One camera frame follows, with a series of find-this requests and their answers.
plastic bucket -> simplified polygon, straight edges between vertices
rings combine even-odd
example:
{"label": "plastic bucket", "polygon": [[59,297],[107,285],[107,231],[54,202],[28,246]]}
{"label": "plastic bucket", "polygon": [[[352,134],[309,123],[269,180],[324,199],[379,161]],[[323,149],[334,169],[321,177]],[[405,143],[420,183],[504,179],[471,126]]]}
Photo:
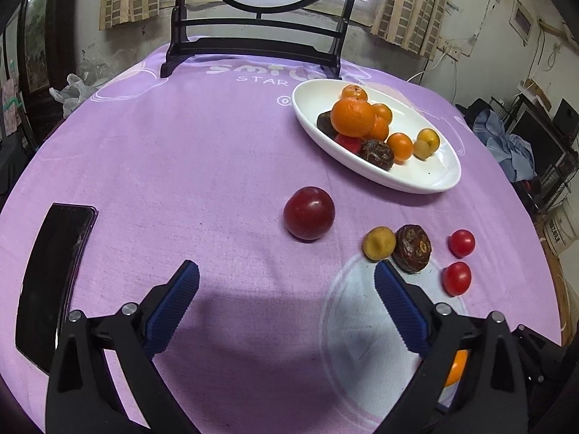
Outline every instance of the plastic bucket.
{"label": "plastic bucket", "polygon": [[555,256],[559,256],[579,238],[579,221],[566,198],[549,214],[543,231]]}

dark red fruit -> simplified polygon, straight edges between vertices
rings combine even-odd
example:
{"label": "dark red fruit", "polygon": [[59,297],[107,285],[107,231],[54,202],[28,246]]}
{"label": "dark red fruit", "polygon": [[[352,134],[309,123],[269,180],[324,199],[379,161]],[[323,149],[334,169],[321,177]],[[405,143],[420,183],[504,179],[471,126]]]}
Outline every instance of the dark red fruit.
{"label": "dark red fruit", "polygon": [[442,271],[442,287],[449,295],[462,295],[470,287],[473,276],[470,267],[462,261],[457,261]]}
{"label": "dark red fruit", "polygon": [[315,240],[334,223],[336,209],[329,194],[319,187],[302,187],[284,207],[284,224],[296,238]]}
{"label": "dark red fruit", "polygon": [[339,133],[336,135],[335,141],[354,155],[360,153],[360,150],[362,149],[362,140],[357,139],[356,137],[347,137],[346,135]]}
{"label": "dark red fruit", "polygon": [[468,230],[457,230],[448,239],[448,248],[457,258],[464,258],[474,250],[474,235]]}

smartphone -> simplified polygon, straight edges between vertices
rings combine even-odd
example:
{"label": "smartphone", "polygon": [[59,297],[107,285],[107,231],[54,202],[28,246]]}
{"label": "smartphone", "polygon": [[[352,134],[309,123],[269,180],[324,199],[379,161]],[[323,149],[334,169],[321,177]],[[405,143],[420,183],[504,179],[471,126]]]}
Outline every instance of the smartphone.
{"label": "smartphone", "polygon": [[91,206],[53,204],[28,259],[16,315],[16,348],[47,374],[96,218]]}

blue cloth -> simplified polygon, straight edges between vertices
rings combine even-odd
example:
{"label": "blue cloth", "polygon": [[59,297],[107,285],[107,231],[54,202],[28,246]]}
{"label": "blue cloth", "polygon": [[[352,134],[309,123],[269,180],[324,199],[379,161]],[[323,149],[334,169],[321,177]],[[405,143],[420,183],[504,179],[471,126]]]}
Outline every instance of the blue cloth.
{"label": "blue cloth", "polygon": [[531,144],[514,133],[506,133],[496,112],[481,111],[474,121],[473,132],[493,154],[511,183],[535,177]]}

metal screw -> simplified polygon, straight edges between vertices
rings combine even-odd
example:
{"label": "metal screw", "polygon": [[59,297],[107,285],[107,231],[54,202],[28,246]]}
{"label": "metal screw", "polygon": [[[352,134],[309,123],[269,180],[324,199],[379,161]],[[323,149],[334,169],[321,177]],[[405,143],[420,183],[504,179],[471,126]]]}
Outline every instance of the metal screw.
{"label": "metal screw", "polygon": [[126,303],[125,305],[123,305],[123,308],[121,309],[121,312],[123,312],[123,315],[127,315],[130,316],[132,314],[134,314],[137,311],[137,304],[135,303]]}
{"label": "metal screw", "polygon": [[434,307],[438,313],[442,316],[447,316],[452,313],[451,306],[448,303],[437,303],[436,307]]}
{"label": "metal screw", "polygon": [[495,323],[503,323],[503,321],[505,321],[505,316],[501,312],[497,312],[496,310],[490,314],[490,317],[493,319]]}
{"label": "metal screw", "polygon": [[68,314],[68,320],[73,323],[80,320],[80,317],[82,317],[82,313],[79,310],[73,310]]}

